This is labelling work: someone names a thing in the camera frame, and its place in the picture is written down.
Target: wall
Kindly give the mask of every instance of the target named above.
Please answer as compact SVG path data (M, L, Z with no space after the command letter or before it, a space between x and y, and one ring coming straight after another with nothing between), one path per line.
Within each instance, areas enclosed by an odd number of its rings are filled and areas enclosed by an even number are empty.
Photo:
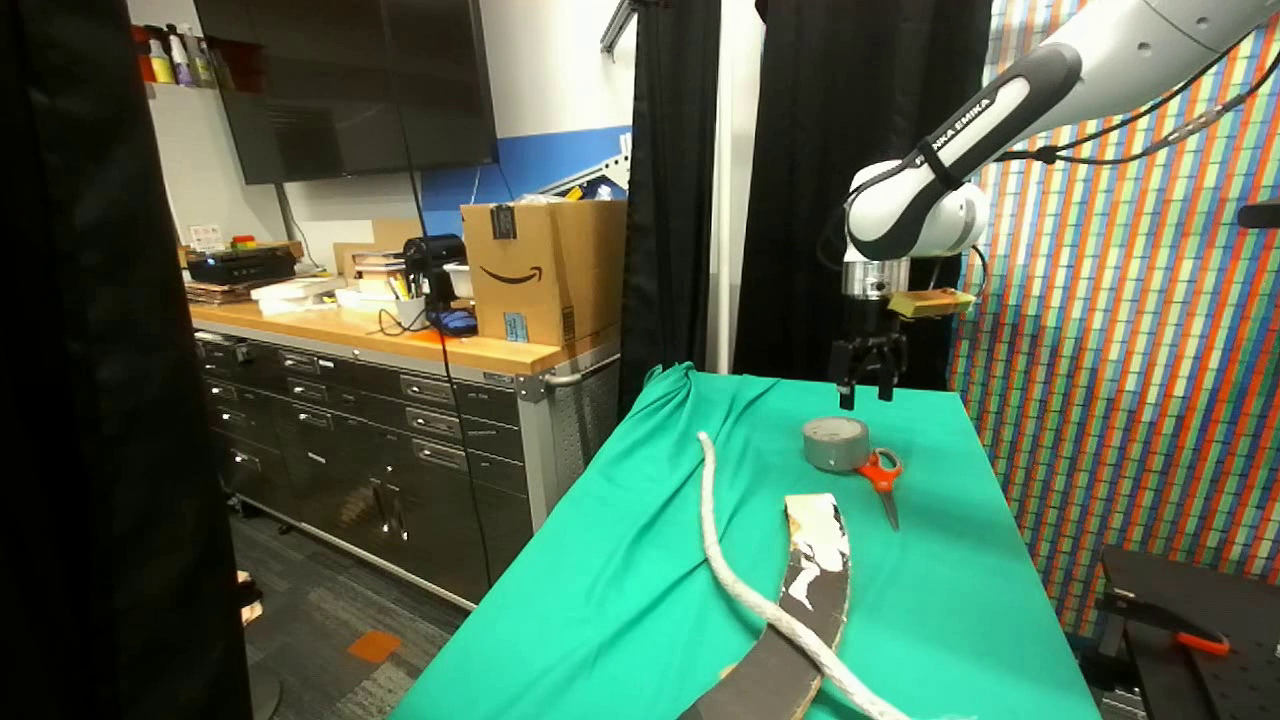
M1072 9L1078 0L997 0L990 68ZM1277 51L1271 23L1185 101L1084 154L1150 143ZM1277 79L1138 165L979 172L997 213L990 279L954 324L952 388L1072 631L1095 629L1103 544L1280 586L1280 244L1237 229L1239 203L1280 199L1271 129Z
M192 0L126 0L135 23L198 34ZM499 165L467 172L359 177L283 185L301 242L330 267L330 242L366 242L370 217L427 217L454 231L461 199L509 199L622 154L633 119L635 27L599 51L610 3L599 0L480 0ZM283 238L275 189L241 185L236 148L213 87L154 87L151 124L168 203L178 238L207 224L224 231Z
M733 373L736 305L746 244L755 101L761 101L764 22L753 0L720 0L720 96L712 165L712 296L707 296L707 370Z

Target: teal tablecloth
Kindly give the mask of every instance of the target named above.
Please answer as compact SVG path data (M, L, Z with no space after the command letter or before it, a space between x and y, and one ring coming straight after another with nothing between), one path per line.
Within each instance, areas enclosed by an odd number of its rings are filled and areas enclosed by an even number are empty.
M834 491L851 544L841 657L909 716L1099 716L954 393L854 418L905 460L898 533L873 490L805 463L834 384L658 370L519 560L396 705L396 720L663 720L761 637L701 550L701 444L715 440L727 563L785 581L785 495ZM807 716L854 716L827 689Z

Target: television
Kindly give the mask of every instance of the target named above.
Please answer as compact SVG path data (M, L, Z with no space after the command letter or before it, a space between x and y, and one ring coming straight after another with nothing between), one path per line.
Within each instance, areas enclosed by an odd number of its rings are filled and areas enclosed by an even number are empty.
M480 0L195 0L245 185L497 160Z

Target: drawer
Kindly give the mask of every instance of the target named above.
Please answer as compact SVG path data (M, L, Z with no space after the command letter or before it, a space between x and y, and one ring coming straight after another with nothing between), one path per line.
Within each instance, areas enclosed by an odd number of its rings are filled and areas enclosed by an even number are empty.
M205 378L205 388L207 388L207 401L213 401L217 410L241 406L241 384L228 384L228 379L219 379L219 378Z
M317 406L292 406L292 419L295 419L295 433L303 440L338 440L338 418L330 410L317 410Z
M509 458L523 463L523 444L517 426L492 426L492 419L464 419L464 444L473 451Z
M497 426L519 426L519 406L517 406L517 393L509 388L483 388L483 384L454 384L454 410L464 418L483 418L483 419L497 419Z
M451 388L443 378L419 378L400 370L366 370L359 393L451 410Z
M292 401L330 406L323 379L283 378Z
M366 370L359 362L336 362L336 357L321 357L321 351L301 351L301 349L281 349L281 373L288 378L303 378L303 379L321 379L321 384L377 384L378 370Z
M435 378L396 378L396 379L400 379L400 396L451 410L448 379L435 379Z
M427 463L432 472L467 479L467 451L461 444L407 436L407 433L359 426L359 419L353 440L383 460L378 472L419 472Z
M407 406L407 401L396 401L396 396L366 396L366 393L359 393L359 396L354 396L354 418L363 418L363 419L370 419L370 426L400 430L400 433L427 433L427 436L448 436L448 440L461 440L461 436L464 436L464 430L461 430L461 419L451 418L451 410Z
M517 463L517 460L473 451L473 479L476 479L476 490L483 490L483 491L517 495L519 505L526 505L526 502L523 502L523 495L526 495L526 490L523 490L523 463Z
M207 414L213 430L224 436L245 436L261 444L283 444L292 433L292 410L273 396L245 384L207 384Z
M224 472L219 472L224 491L283 515L295 512L295 478L275 447L228 440L219 451L224 451Z
M257 388L283 388L281 351L236 338L195 334L195 357L205 378L224 378Z

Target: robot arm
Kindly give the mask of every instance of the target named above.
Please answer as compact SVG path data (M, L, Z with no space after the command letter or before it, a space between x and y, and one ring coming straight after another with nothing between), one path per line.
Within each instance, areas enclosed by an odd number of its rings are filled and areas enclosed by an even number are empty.
M910 157L851 177L845 238L862 260L954 256L982 231L963 185L1011 140L1115 115L1195 75L1280 0L1090 0L1041 51L1005 68Z

